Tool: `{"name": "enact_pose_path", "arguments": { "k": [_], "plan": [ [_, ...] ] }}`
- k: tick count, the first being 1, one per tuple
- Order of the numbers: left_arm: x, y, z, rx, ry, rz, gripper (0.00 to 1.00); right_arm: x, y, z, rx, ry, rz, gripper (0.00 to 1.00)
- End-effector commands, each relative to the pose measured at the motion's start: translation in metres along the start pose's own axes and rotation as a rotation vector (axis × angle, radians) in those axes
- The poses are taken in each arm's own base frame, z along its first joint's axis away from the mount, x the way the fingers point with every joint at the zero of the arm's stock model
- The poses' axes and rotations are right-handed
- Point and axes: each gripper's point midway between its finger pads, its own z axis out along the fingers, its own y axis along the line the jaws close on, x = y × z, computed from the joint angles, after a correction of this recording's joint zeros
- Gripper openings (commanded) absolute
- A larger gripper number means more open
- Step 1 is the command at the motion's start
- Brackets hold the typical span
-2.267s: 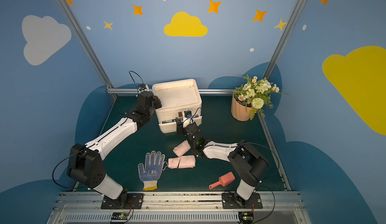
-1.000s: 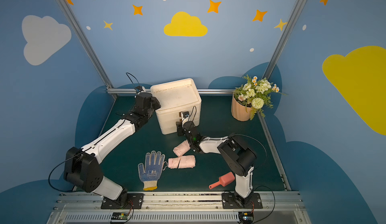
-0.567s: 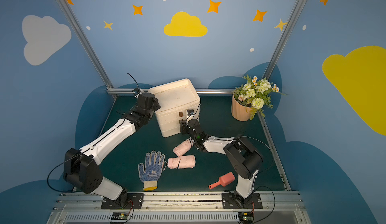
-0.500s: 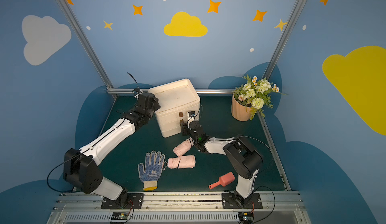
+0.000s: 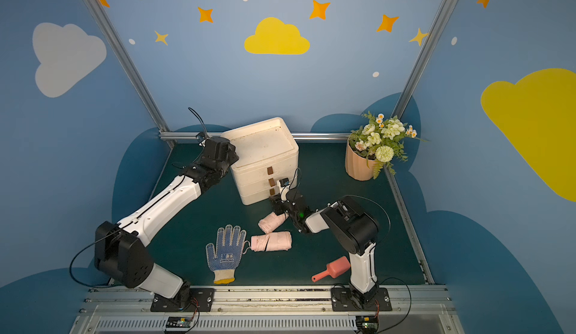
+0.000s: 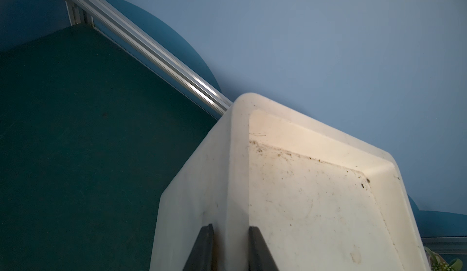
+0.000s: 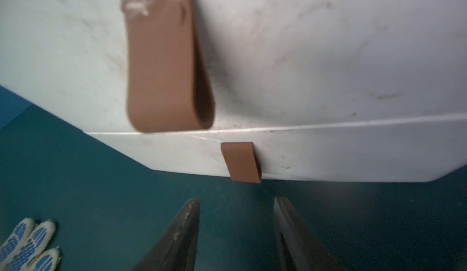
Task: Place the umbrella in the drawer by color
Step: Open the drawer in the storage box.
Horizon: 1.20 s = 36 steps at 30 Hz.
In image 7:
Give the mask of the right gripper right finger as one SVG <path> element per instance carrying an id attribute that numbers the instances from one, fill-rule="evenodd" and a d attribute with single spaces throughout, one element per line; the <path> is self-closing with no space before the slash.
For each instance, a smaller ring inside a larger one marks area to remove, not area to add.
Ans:
<path id="1" fill-rule="evenodd" d="M 274 228 L 282 271 L 345 271 L 300 217 L 288 198 L 274 200 Z"/>

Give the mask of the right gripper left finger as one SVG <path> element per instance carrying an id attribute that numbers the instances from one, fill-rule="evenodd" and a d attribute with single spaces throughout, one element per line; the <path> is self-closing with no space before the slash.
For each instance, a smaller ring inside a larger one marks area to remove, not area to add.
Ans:
<path id="1" fill-rule="evenodd" d="M 192 271 L 197 256 L 199 199 L 189 199 L 134 271 Z"/>

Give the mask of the white three-drawer cabinet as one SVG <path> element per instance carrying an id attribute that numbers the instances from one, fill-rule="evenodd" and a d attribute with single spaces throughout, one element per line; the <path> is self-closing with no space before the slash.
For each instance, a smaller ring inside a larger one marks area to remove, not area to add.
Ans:
<path id="1" fill-rule="evenodd" d="M 203 131 L 143 133 L 126 111 L 124 16 L 145 0 L 1 0 L 1 86 L 159 171 L 429 182 L 467 163 L 467 0 L 193 0 L 215 98 Z"/>

